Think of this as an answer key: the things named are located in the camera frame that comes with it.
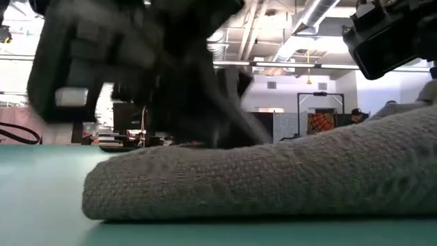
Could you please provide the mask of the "grey towel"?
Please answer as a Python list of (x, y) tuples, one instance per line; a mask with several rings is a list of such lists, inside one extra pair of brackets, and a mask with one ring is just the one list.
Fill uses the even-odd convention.
[(437, 79), (410, 104), (292, 141), (142, 148), (88, 173), (90, 219), (437, 214)]

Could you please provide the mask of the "person with cap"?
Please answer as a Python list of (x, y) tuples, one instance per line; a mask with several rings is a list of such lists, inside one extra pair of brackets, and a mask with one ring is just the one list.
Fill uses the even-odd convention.
[(350, 124), (358, 124), (364, 120), (363, 112), (359, 108), (351, 110)]

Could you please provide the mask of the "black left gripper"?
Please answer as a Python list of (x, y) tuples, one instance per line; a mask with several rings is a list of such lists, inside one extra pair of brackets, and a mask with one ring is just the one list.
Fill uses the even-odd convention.
[[(208, 38), (243, 0), (50, 0), (27, 84), (48, 123), (93, 122), (105, 83), (146, 111), (148, 133), (207, 145), (216, 107)], [(82, 107), (58, 107), (55, 91), (88, 89)]]

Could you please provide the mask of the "orange patterned cloth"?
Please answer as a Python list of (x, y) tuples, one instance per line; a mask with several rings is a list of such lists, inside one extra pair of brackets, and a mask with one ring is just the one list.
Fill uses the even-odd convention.
[(307, 134), (314, 135), (335, 128), (333, 113), (309, 113), (307, 116)]

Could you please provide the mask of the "pink curtain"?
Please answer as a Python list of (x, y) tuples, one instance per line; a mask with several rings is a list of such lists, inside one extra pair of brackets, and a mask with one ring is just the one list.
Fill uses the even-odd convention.
[(0, 107), (1, 144), (39, 144), (44, 123), (28, 107)]

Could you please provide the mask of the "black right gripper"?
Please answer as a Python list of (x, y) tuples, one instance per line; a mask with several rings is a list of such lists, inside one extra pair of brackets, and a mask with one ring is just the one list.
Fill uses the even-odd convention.
[(343, 41), (366, 79), (416, 58), (437, 62), (437, 0), (357, 0)]

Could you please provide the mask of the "green table mat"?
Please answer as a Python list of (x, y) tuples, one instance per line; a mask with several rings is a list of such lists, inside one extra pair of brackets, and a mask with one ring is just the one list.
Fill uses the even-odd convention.
[(92, 146), (0, 146), (0, 246), (437, 246), (437, 219), (114, 224), (81, 212)]

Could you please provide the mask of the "black upright panel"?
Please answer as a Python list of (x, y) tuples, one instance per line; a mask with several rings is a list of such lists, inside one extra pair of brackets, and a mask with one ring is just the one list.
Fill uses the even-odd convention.
[(72, 126), (72, 144), (81, 144), (83, 138), (83, 123), (82, 122), (74, 122)]

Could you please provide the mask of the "grey partition panel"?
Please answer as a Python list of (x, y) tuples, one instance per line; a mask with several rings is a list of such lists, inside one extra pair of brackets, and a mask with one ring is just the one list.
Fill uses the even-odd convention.
[(273, 141), (293, 137), (298, 133), (297, 113), (273, 113)]

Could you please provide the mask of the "silver ventilation duct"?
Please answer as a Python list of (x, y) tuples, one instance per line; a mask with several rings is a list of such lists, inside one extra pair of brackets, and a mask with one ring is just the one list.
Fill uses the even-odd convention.
[(292, 34), (280, 46), (277, 53), (270, 59), (271, 62), (286, 62), (295, 51), (302, 46), (308, 46), (311, 41), (306, 37), (298, 37), (297, 34), (310, 29), (311, 35), (318, 32), (320, 23), (326, 18), (341, 0), (307, 0), (302, 11), (292, 15)]

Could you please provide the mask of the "black frame stand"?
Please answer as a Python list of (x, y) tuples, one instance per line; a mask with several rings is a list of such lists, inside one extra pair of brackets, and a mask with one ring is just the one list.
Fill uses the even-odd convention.
[[(306, 97), (301, 100), (300, 99), (301, 95), (306, 95)], [(297, 105), (296, 106), (297, 106), (297, 131), (298, 131), (297, 133), (299, 135), (301, 134), (301, 132), (300, 132), (300, 123), (301, 123), (301, 121), (300, 121), (300, 105), (310, 95), (311, 96), (324, 96), (324, 97), (331, 96), (331, 97), (333, 97), (341, 105), (342, 114), (345, 113), (345, 96), (342, 93), (328, 93), (328, 92), (312, 92), (312, 93), (309, 93), (309, 92), (298, 92), (297, 93), (297, 97), (296, 97), (296, 100), (297, 100)]]

